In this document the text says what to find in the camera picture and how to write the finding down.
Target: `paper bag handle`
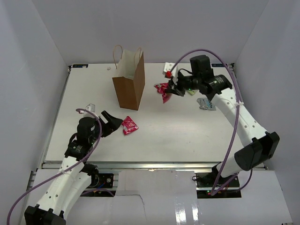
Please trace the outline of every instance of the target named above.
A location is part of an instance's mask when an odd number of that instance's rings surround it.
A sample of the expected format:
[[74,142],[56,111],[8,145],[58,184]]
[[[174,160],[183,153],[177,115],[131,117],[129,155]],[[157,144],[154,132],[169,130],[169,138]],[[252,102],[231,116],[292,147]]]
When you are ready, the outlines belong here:
[[122,59],[122,56],[123,56],[123,48],[122,48],[122,46],[121,46],[121,45],[116,45],[116,46],[113,48],[113,52],[112,52],[113,62],[114,62],[114,64],[115,64],[115,66],[116,66],[116,69],[118,69],[118,67],[117,67],[116,60],[114,59],[114,51],[116,50],[116,47],[118,47],[118,46],[120,46],[121,49],[122,49],[121,59]]
[[[137,53],[138,50],[140,50],[140,54],[139,54],[139,60],[140,60],[142,48],[139,47],[139,48],[136,50],[135,55],[136,55],[136,53]],[[134,67],[135,67],[135,56],[134,56],[134,58],[133,58],[133,65],[134,65]]]

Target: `small packet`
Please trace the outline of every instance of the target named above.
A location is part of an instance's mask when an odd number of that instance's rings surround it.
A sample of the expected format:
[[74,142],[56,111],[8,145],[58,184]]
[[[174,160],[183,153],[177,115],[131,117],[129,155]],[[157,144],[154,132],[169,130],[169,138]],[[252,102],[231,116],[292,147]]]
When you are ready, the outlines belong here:
[[126,119],[124,119],[122,125],[123,125],[123,134],[125,135],[128,135],[139,128],[129,116],[127,116]]
[[171,98],[172,94],[165,92],[168,87],[168,83],[157,83],[154,85],[154,87],[157,89],[159,94],[162,94],[163,103],[166,103]]
[[197,102],[199,103],[200,107],[199,109],[206,109],[206,110],[216,110],[216,106],[211,103],[206,97],[201,97],[197,99]]

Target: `white table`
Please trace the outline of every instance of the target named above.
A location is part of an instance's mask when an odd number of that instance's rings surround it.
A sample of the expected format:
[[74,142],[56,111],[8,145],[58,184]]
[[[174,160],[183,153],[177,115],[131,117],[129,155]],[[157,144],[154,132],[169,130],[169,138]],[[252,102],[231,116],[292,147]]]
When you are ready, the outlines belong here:
[[[121,109],[115,94],[112,77],[114,64],[89,64],[87,68],[72,68],[45,158],[46,162],[62,161],[70,136],[76,132],[82,117],[75,109],[89,103],[96,113],[106,110],[112,116],[130,116],[139,129],[127,136],[122,127],[101,139],[90,157],[92,162],[218,162],[223,161],[233,128],[217,109],[199,109],[197,98],[188,93],[172,96],[163,104],[153,87],[165,83],[163,63],[145,64],[145,88],[138,111]],[[190,64],[179,64],[190,70]],[[214,67],[215,75],[229,74],[223,67]],[[236,136],[231,155],[242,145]]]

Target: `brown paper bag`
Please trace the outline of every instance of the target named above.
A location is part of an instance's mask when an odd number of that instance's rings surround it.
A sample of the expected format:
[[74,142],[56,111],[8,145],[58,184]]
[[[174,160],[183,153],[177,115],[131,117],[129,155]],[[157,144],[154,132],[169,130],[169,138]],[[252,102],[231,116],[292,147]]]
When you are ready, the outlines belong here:
[[117,65],[114,50],[112,55],[117,70],[112,81],[120,108],[138,110],[145,86],[144,54],[141,48],[136,52],[123,51],[122,48],[122,57]]

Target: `white surface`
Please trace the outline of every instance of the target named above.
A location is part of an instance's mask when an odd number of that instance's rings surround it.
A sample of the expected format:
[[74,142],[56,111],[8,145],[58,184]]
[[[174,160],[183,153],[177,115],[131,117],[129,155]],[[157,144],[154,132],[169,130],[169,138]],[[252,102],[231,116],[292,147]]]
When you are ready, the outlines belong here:
[[[190,69],[190,64],[179,68]],[[112,116],[125,119],[130,116],[139,126],[134,133],[124,136],[122,127],[100,141],[90,161],[128,162],[217,162],[227,151],[233,127],[219,109],[199,109],[200,93],[184,97],[172,96],[163,104],[161,94],[153,87],[168,80],[162,75],[164,63],[145,64],[145,88],[139,111],[121,109],[116,97],[112,77],[112,64],[89,64],[87,68],[73,68],[64,93],[46,161],[61,161],[70,136],[76,132],[82,117],[75,109],[89,103],[96,105],[96,114],[106,110]],[[216,75],[225,68],[215,67]],[[242,145],[238,136],[232,153]]]
[[112,63],[117,44],[142,47],[146,62],[174,62],[199,47],[235,62],[267,2],[33,0],[68,65]]
[[270,0],[236,63],[248,110],[280,142],[271,163],[300,224],[300,2]]
[[[35,185],[54,175],[57,170],[38,170]],[[241,172],[241,184],[248,179],[248,172]],[[35,205],[49,184],[45,184],[30,194],[27,205]],[[179,199],[185,193],[177,193]],[[111,197],[80,197],[70,211],[67,224],[143,224],[144,208],[141,197],[115,196],[121,199],[112,208]],[[273,171],[254,171],[242,197],[235,199],[198,199],[199,222],[204,225],[279,225],[292,222],[280,185]]]
[[194,174],[170,170],[122,171],[116,195],[139,195],[148,225],[199,225],[197,193],[191,179]]
[[0,52],[0,224],[6,224],[38,166],[68,68],[31,0],[0,0]]

